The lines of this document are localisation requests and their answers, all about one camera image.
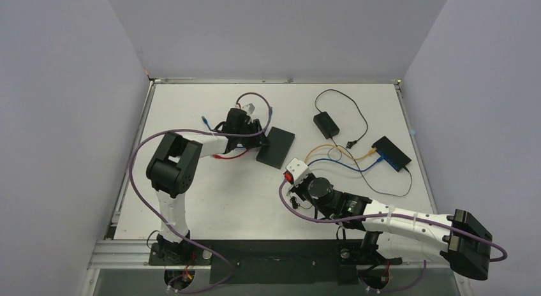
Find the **gray wall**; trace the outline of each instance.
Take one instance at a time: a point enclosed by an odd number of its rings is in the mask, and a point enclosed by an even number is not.
[[[109,0],[151,77],[404,76],[446,0]]]
[[[439,211],[472,211],[509,251],[476,295],[541,292],[540,5],[448,0],[403,81]]]
[[[148,88],[107,0],[0,0],[0,294],[75,295]]]

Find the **screw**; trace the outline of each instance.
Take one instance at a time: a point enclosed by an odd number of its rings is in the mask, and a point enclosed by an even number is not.
[[[344,248],[340,251],[340,256],[342,257],[342,259],[347,259],[350,257],[350,252]]]
[[[212,253],[208,250],[203,250],[202,256],[203,256],[203,259],[208,260],[212,257]]]

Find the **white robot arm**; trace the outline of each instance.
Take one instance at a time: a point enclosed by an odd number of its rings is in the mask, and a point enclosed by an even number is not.
[[[290,191],[309,201],[326,218],[386,214],[340,223],[344,228],[366,232],[361,248],[368,255],[381,256],[385,260],[412,258],[448,262],[452,270],[468,278],[487,279],[490,246],[435,225],[459,228],[492,241],[492,235],[470,213],[456,210],[454,215],[430,214],[398,209],[368,197],[338,191],[327,179],[314,176],[305,162],[298,159],[289,162],[286,169],[284,177],[291,184]],[[393,214],[409,216],[413,220]],[[417,220],[421,218],[431,223]]]
[[[250,149],[269,143],[262,133],[259,120],[250,118],[253,110],[252,104],[231,108],[226,121],[214,130],[217,135],[180,135],[168,132],[159,143],[147,166],[146,175],[156,190],[159,212],[167,221],[161,224],[158,245],[160,253],[165,253],[170,261],[185,261],[191,253],[189,244],[174,234],[168,225],[189,238],[185,195],[195,177],[199,159],[213,154],[226,154],[239,144]]]

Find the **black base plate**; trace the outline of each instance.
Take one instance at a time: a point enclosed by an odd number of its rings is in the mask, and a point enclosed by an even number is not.
[[[152,244],[151,247],[151,255],[149,256],[149,265],[152,266],[173,266],[173,265],[179,265],[178,262],[171,261],[166,254],[159,248],[158,243]],[[203,250],[194,247],[193,252],[195,253],[195,260],[192,262],[192,265],[210,265],[211,259],[205,259],[203,258]]]
[[[335,281],[339,285],[359,283],[356,265],[374,264],[373,255],[340,258],[340,250],[360,246],[362,240],[197,240],[222,254],[235,267],[228,284],[311,284]],[[195,250],[193,265],[211,264],[211,283],[229,275],[229,266],[214,255],[202,258]],[[158,243],[152,245],[150,265],[179,265],[160,253]]]

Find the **white tabletop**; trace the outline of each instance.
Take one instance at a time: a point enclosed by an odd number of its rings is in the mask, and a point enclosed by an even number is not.
[[[355,99],[368,120],[369,130],[353,147],[353,155],[365,154],[375,141],[385,135],[411,158],[408,168],[413,176],[413,185],[406,197],[381,195],[371,191],[359,173],[332,162],[315,163],[312,171],[316,176],[328,178],[340,191],[368,196],[404,209],[432,213],[406,121],[391,84],[158,84],[142,138],[168,129],[206,130],[201,115],[215,126],[225,120],[240,94],[257,92],[265,96],[273,108],[270,125],[295,133],[285,167],[292,158],[303,160],[315,146],[331,143],[324,139],[313,122],[313,116],[318,113],[314,99],[325,89],[337,89]],[[256,96],[246,96],[241,105],[247,103],[256,106],[253,117],[259,118],[264,125],[267,121],[264,102]],[[335,137],[338,144],[345,145],[364,132],[365,124],[355,106],[342,95],[327,92],[318,100],[318,106],[327,111],[340,127],[340,134]],[[145,169],[160,140],[154,139],[141,148],[134,169],[136,184],[155,208],[158,208],[158,199],[145,176]],[[326,158],[327,150],[323,148],[315,152],[311,159]],[[284,169],[277,170],[259,163],[255,160],[256,155],[257,150],[253,150],[233,160],[208,157],[199,161],[193,184],[186,193],[186,220],[192,239],[333,239],[336,225],[310,223],[285,209],[278,197]],[[377,158],[378,155],[374,154],[361,161],[361,168]],[[343,161],[354,166],[345,157]],[[365,176],[378,191],[398,195],[406,193],[410,183],[406,172],[397,173],[384,161]],[[314,213],[313,209],[299,209],[299,212]],[[159,227],[159,219],[145,208],[131,186],[128,187],[114,238],[146,239]],[[348,230],[348,238],[362,236],[362,232]]]

